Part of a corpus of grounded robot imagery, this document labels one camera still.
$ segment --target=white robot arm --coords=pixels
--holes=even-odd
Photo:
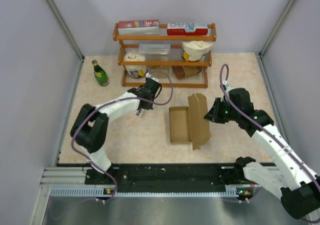
[[[140,86],[139,88],[131,88],[118,98],[107,102],[112,103],[112,101],[121,100],[121,102],[115,102],[111,105],[107,105],[96,112],[92,119],[89,120],[94,124],[91,126],[87,122],[82,127],[75,138],[76,143],[80,145],[81,149],[86,153],[90,160],[94,162],[94,164],[96,164],[103,171],[107,171],[111,166],[111,161],[108,158],[103,145],[106,140],[108,124],[130,111],[153,109],[152,103],[148,101],[130,98],[142,98],[149,101],[154,101],[154,99],[157,98],[157,96],[161,92],[161,89],[162,86],[157,78],[147,77],[144,85]],[[81,108],[71,129],[71,137],[74,136],[76,130],[80,127],[87,116],[93,110],[99,108],[103,104],[95,106],[85,104]]]
[[[247,90],[233,88],[226,81],[222,84],[225,96],[215,99],[212,108],[204,118],[219,124],[235,121],[241,129],[244,129],[263,147],[282,174],[270,171],[251,157],[240,157],[235,162],[234,173],[231,175],[233,176],[232,180],[235,181],[236,178],[239,182],[247,180],[259,184],[275,195],[285,210],[295,219],[301,219],[319,209],[320,193],[314,183],[320,183],[318,174],[305,165],[293,151],[268,114],[263,110],[254,109]],[[243,114],[255,121],[260,128]]]

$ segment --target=bottle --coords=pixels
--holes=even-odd
[[[94,68],[94,77],[95,80],[101,85],[101,86],[107,86],[109,84],[109,78],[105,70],[103,70],[96,60],[92,61],[92,65]]]

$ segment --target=wooden shelf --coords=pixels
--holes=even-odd
[[[185,61],[180,53],[181,45],[172,44],[170,54],[168,55],[145,55],[146,61],[124,61],[126,49],[138,49],[139,44],[125,44],[120,47],[118,56],[118,65],[145,65],[145,66],[198,66],[211,67],[211,51],[204,57],[204,61]]]
[[[160,24],[161,29],[166,29],[167,24]],[[216,25],[214,23],[208,24],[208,28],[211,29],[211,34],[206,36],[193,36],[193,35],[119,35],[118,33],[118,23],[115,24],[113,30],[113,40],[144,40],[144,41],[216,41]]]
[[[169,75],[171,75],[170,77],[173,77],[173,72],[169,72]],[[196,76],[203,76],[202,79],[202,83],[194,83],[194,82],[185,82],[188,81],[189,79],[193,78],[193,77],[187,77],[185,79],[183,79],[184,82],[178,82],[179,80],[177,79],[172,79],[172,83],[173,83],[173,87],[174,88],[197,88],[197,89],[206,89],[208,87],[208,68],[204,67],[203,70],[201,71],[201,73],[197,74]],[[170,88],[171,85],[169,82],[163,82],[160,81],[161,85],[164,88]],[[133,78],[131,79],[130,76],[128,75],[127,70],[123,67],[123,75],[122,75],[122,86],[123,87],[139,87],[140,85],[144,85],[145,84],[145,78]]]
[[[160,29],[166,29],[167,24],[160,24]],[[122,86],[138,87],[145,84],[143,82],[127,81],[126,65],[144,65],[144,66],[197,66],[204,67],[202,69],[203,82],[202,83],[185,83],[174,82],[175,88],[207,88],[208,87],[208,67],[212,65],[211,51],[209,51],[204,61],[185,61],[179,54],[172,54],[172,50],[181,50],[181,44],[171,44],[170,54],[168,55],[146,55],[146,61],[124,61],[124,56],[127,50],[138,49],[139,44],[125,44],[124,40],[132,41],[212,41],[215,42],[217,38],[216,25],[214,23],[208,24],[210,29],[209,35],[119,35],[118,23],[115,24],[113,30],[113,40],[119,41],[120,49],[118,55],[118,65],[123,66]],[[170,87],[170,83],[161,82],[163,87]]]

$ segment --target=bottle label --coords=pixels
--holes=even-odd
[[[95,75],[96,77],[101,78],[101,73],[100,73],[100,72],[94,72],[94,75]]]

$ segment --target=red box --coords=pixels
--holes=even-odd
[[[159,20],[119,21],[119,35],[127,34],[158,34]]]
[[[172,22],[167,24],[168,35],[207,35],[208,25],[203,22]]]

